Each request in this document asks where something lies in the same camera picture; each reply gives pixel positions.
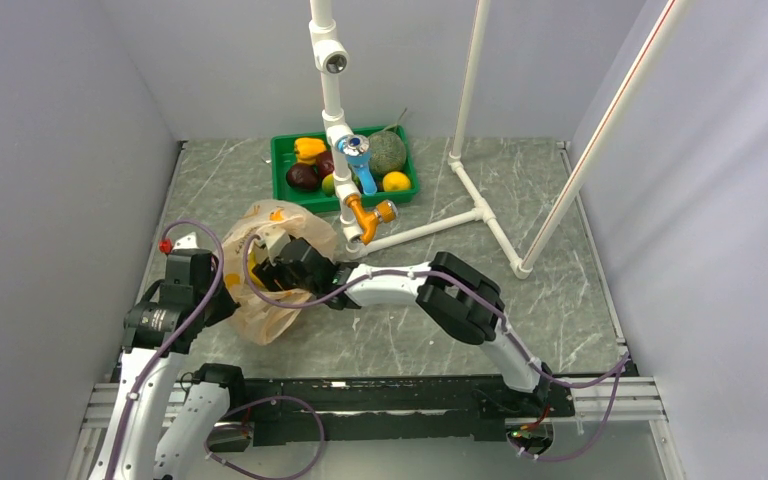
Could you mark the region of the translucent orange plastic bag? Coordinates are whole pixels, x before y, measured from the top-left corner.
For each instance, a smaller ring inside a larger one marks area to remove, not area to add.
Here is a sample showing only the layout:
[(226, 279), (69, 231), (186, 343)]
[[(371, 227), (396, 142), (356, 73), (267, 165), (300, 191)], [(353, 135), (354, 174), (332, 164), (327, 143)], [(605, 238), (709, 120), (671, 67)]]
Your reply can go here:
[(275, 283), (268, 267), (259, 268), (257, 262), (263, 256), (256, 247), (244, 251), (251, 234), (279, 230), (309, 241), (329, 259), (334, 257), (337, 247), (337, 232), (328, 222), (286, 201), (257, 201), (233, 225), (222, 243), (224, 282), (240, 307), (229, 322), (242, 338), (258, 345), (278, 338), (299, 315), (295, 306), (311, 299), (311, 294), (304, 290)]

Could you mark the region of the green fake fruit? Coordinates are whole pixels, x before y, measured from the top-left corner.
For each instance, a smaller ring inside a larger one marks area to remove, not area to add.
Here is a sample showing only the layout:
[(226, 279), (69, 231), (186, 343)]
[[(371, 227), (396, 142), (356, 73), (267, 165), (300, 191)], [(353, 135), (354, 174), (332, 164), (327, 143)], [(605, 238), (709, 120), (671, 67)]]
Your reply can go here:
[(320, 187), (324, 195), (328, 197), (334, 196), (336, 194), (334, 176), (332, 174), (325, 176), (321, 181)]

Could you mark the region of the dark red fake apple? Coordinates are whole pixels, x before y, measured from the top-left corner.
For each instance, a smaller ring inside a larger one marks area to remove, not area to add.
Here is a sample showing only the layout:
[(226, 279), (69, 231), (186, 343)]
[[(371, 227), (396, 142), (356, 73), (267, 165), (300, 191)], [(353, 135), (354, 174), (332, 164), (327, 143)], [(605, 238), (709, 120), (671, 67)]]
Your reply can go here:
[(303, 192), (315, 192), (321, 188), (316, 169), (306, 163), (293, 164), (285, 173), (285, 181), (291, 188)]

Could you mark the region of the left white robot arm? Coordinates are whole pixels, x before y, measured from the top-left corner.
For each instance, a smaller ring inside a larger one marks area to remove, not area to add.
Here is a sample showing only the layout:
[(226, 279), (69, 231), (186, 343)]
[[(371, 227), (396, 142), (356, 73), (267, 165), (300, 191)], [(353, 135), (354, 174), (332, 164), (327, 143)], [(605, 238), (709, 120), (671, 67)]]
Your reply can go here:
[(240, 367), (206, 363), (192, 377), (183, 406), (164, 424), (171, 395), (197, 335), (238, 308), (213, 281), (218, 259), (208, 250), (168, 253), (154, 282), (124, 320), (119, 388), (93, 479), (183, 479), (219, 419), (247, 406)]

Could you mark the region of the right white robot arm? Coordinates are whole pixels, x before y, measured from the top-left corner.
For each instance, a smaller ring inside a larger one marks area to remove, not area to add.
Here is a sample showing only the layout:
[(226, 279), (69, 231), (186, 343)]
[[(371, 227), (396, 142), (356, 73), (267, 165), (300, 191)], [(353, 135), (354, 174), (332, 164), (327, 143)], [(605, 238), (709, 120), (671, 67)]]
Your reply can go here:
[(534, 415), (548, 404), (550, 371), (528, 356), (511, 328), (499, 285), (456, 255), (441, 251), (429, 262), (376, 267), (332, 261), (296, 237), (279, 245), (257, 239), (250, 253), (245, 280), (257, 295), (300, 289), (332, 310), (415, 305), (449, 337), (484, 353), (517, 411)]

